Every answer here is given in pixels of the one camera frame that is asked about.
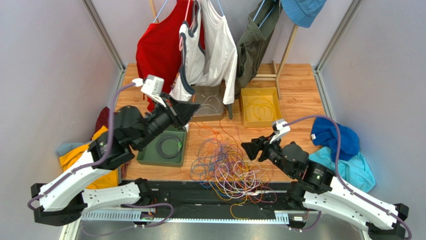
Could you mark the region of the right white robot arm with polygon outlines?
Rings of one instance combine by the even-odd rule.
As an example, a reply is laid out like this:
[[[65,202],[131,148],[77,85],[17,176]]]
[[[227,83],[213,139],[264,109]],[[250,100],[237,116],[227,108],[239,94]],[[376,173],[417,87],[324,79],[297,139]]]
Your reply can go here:
[[[295,142],[284,147],[261,136],[241,144],[250,160],[271,161],[293,181],[284,203],[293,210],[316,210],[348,222],[371,240],[406,240],[408,230],[402,221],[409,207],[378,200],[356,189],[326,166],[309,159]]]

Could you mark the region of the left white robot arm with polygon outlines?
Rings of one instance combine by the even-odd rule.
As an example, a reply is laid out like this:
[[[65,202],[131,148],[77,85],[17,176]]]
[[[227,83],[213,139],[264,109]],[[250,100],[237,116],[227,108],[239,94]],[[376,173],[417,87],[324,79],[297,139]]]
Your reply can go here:
[[[134,158],[167,128],[183,129],[200,108],[199,103],[179,101],[161,93],[164,104],[141,114],[132,105],[120,108],[110,128],[93,140],[80,158],[50,183],[31,186],[34,221],[60,227],[78,220],[82,215],[112,206],[151,208],[154,195],[148,181],[138,178],[128,184],[89,189],[89,185],[112,173]]]

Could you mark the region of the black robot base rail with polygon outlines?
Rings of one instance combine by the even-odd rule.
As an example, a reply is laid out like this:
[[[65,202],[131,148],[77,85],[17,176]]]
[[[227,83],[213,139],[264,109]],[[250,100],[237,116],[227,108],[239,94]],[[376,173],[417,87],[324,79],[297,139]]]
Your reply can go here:
[[[83,221],[156,223],[270,224],[303,229],[315,210],[286,202],[288,183],[251,192],[245,200],[222,200],[212,188],[190,182],[154,182],[156,207],[114,206],[82,216]]]

